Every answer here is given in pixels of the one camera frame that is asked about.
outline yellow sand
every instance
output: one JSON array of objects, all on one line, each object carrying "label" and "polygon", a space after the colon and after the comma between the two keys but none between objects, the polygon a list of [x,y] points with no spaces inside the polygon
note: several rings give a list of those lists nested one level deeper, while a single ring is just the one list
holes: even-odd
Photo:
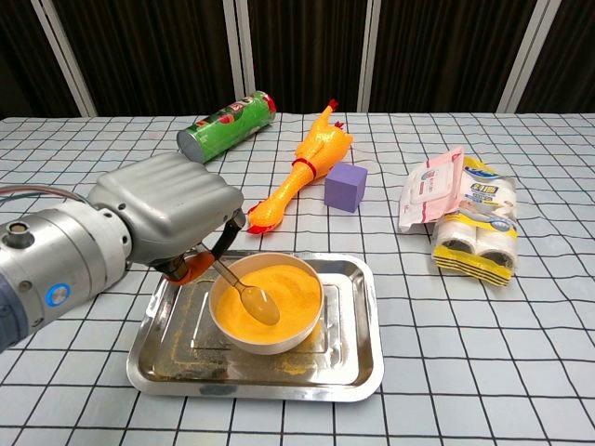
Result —
[{"label": "yellow sand", "polygon": [[242,277],[246,285],[259,286],[275,301],[279,321],[265,325],[248,314],[235,288],[221,296],[217,320],[232,335],[250,342],[270,343],[296,335],[312,323],[320,308],[320,285],[303,269],[278,265]]}]

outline grid pattern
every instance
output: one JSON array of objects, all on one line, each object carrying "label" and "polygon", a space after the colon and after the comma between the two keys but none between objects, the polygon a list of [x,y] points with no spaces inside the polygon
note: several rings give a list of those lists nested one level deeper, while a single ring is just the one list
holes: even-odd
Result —
[{"label": "grid pattern", "polygon": [[[0,184],[87,193],[97,177],[177,148],[188,117],[6,119]],[[245,209],[291,168],[315,115],[275,122],[214,160]],[[341,114],[368,169],[355,214],[303,190],[272,234],[235,249],[347,253],[375,274],[386,372],[357,403],[139,394],[126,353],[158,280],[141,265],[0,355],[0,444],[545,445],[595,441],[595,115]],[[519,268],[505,289],[430,261],[431,226],[396,234],[401,188],[463,145],[518,178]],[[8,221],[58,203],[4,203]],[[212,234],[207,245],[218,237]]]}]

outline stainless steel tray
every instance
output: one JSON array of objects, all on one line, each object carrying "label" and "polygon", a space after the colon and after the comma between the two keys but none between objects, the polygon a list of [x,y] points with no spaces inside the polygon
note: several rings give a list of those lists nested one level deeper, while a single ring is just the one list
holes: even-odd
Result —
[{"label": "stainless steel tray", "polygon": [[[225,263],[254,254],[229,252]],[[279,355],[258,356],[230,344],[208,311],[217,277],[175,286],[161,280],[126,362],[142,392],[227,398],[356,401],[380,385],[380,347],[372,271],[353,256],[296,255],[318,272],[324,311],[311,336]]]}]

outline dark curtain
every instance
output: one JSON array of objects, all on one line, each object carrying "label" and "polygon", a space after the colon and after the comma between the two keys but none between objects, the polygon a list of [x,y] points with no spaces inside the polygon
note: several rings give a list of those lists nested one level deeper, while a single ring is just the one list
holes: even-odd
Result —
[{"label": "dark curtain", "polygon": [[495,112],[536,1],[383,1],[371,112]]},{"label": "dark curtain", "polygon": [[0,3],[0,119],[80,116],[29,1]]},{"label": "dark curtain", "polygon": [[355,111],[366,0],[250,0],[256,86],[282,112]]},{"label": "dark curtain", "polygon": [[595,112],[593,0],[560,4],[517,112]]},{"label": "dark curtain", "polygon": [[220,1],[54,4],[98,114],[205,114],[233,102]]}]

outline green chip can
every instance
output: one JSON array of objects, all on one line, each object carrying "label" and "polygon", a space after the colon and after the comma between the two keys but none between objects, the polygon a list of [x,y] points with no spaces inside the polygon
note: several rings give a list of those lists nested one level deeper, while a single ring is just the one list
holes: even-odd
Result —
[{"label": "green chip can", "polygon": [[178,132],[178,147],[186,157],[206,163],[272,122],[276,108],[262,91],[240,99]]}]

